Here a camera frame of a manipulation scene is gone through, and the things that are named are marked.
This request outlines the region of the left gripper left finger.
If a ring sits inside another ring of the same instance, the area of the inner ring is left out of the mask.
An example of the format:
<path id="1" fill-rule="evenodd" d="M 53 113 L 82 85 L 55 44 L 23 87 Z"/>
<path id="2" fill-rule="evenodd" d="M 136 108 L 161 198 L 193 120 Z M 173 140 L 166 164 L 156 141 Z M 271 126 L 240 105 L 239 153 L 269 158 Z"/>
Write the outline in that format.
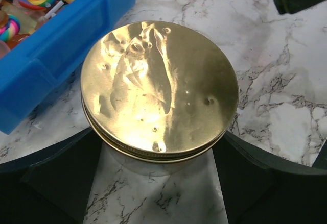
<path id="1" fill-rule="evenodd" d="M 82 223 L 102 140 L 87 128 L 1 164 L 1 223 Z"/>

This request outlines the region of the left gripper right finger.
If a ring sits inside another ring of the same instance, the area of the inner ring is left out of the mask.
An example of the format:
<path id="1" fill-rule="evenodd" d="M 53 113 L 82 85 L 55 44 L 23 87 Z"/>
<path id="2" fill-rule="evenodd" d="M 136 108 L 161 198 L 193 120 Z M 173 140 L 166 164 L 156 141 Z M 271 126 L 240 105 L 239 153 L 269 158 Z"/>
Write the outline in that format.
<path id="1" fill-rule="evenodd" d="M 229 223 L 326 223 L 326 146 L 312 166 L 230 132 L 213 146 Z"/>

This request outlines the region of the blue candy bin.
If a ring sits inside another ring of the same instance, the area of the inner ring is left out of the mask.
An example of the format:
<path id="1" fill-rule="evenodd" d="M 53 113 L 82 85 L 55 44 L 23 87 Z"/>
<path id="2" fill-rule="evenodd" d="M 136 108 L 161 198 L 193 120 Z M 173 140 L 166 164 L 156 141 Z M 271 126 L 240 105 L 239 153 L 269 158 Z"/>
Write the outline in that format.
<path id="1" fill-rule="evenodd" d="M 83 62 L 135 0 L 74 0 L 1 59 L 1 131 L 11 133 Z"/>

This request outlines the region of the round jar lid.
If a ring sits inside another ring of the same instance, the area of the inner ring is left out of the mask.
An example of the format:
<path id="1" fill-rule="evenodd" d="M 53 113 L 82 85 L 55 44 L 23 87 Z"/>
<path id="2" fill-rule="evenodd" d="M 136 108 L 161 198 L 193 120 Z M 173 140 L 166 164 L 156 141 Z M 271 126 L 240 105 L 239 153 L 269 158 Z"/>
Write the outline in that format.
<path id="1" fill-rule="evenodd" d="M 175 163 L 210 149 L 239 101 L 236 73 L 208 38 L 164 21 L 119 27 L 89 50 L 81 102 L 95 132 L 131 158 Z"/>

